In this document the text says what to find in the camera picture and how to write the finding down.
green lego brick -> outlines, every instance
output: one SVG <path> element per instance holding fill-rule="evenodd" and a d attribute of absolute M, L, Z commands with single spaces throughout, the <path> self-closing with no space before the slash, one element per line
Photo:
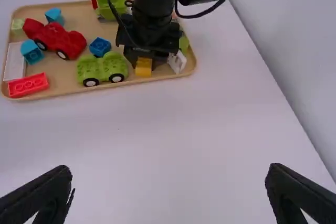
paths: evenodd
<path fill-rule="evenodd" d="M 112 4 L 115 6 L 119 15 L 127 13 L 127 7 L 125 6 L 126 0 L 111 0 Z M 108 0 L 97 0 L 98 4 L 98 12 L 103 18 L 107 20 L 115 20 L 115 16 L 113 15 L 110 6 L 108 4 Z"/>
<path fill-rule="evenodd" d="M 12 20 L 12 25 L 11 25 L 11 32 L 15 35 L 22 35 L 24 34 L 23 31 L 23 25 L 25 24 L 25 20 L 23 18 L 15 18 Z"/>
<path fill-rule="evenodd" d="M 181 38 L 180 38 L 180 41 L 179 41 L 179 48 L 181 50 L 181 52 L 185 55 L 188 48 L 189 48 L 189 40 L 188 38 L 183 35 Z"/>

blue lego brick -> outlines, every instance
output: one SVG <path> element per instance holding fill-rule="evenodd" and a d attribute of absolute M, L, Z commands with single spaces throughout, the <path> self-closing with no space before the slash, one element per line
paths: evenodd
<path fill-rule="evenodd" d="M 112 45 L 109 41 L 98 37 L 90 44 L 89 48 L 94 56 L 101 58 L 104 54 L 111 51 Z"/>
<path fill-rule="evenodd" d="M 48 23 L 57 22 L 64 26 L 65 20 L 62 16 L 60 8 L 54 7 L 52 9 L 49 9 L 48 11 L 46 11 L 45 16 L 48 20 Z"/>
<path fill-rule="evenodd" d="M 38 63 L 39 61 L 44 59 L 44 53 L 31 39 L 26 40 L 22 43 L 20 51 L 30 65 Z"/>

table surface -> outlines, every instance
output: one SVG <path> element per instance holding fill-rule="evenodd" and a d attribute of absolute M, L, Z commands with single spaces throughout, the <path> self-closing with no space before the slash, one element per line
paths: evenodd
<path fill-rule="evenodd" d="M 1 50 L 16 7 L 62 1 L 74 0 L 0 0 Z M 230 3 L 184 27 L 198 57 L 188 78 L 0 98 L 0 195 L 66 164 L 77 189 L 67 223 L 223 224 L 276 223 L 270 163 L 336 191 Z"/>

white lego brick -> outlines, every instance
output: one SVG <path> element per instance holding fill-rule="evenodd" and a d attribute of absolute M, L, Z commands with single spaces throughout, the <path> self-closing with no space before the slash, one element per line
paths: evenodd
<path fill-rule="evenodd" d="M 20 79 L 25 76 L 26 61 L 21 54 L 22 42 L 9 43 L 4 72 L 4 81 Z"/>
<path fill-rule="evenodd" d="M 175 74 L 181 73 L 187 64 L 187 58 L 183 55 L 183 53 L 179 50 L 179 52 L 175 54 L 170 54 L 167 60 L 169 66 L 173 69 Z"/>

toy car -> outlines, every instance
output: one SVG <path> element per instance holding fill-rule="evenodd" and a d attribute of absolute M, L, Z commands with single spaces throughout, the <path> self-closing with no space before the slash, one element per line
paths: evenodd
<path fill-rule="evenodd" d="M 126 60 L 117 52 L 107 52 L 102 58 L 83 56 L 77 63 L 77 80 L 85 87 L 94 87 L 103 81 L 122 82 L 128 74 Z"/>
<path fill-rule="evenodd" d="M 55 51 L 63 60 L 75 60 L 85 49 L 87 42 L 77 31 L 65 31 L 57 22 L 43 25 L 37 20 L 27 18 L 23 26 L 28 38 L 43 50 Z"/>
<path fill-rule="evenodd" d="M 119 15 L 127 13 L 127 7 L 125 6 L 126 0 L 111 0 L 111 3 L 115 6 Z M 92 7 L 100 19 L 115 20 L 108 0 L 91 0 Z"/>

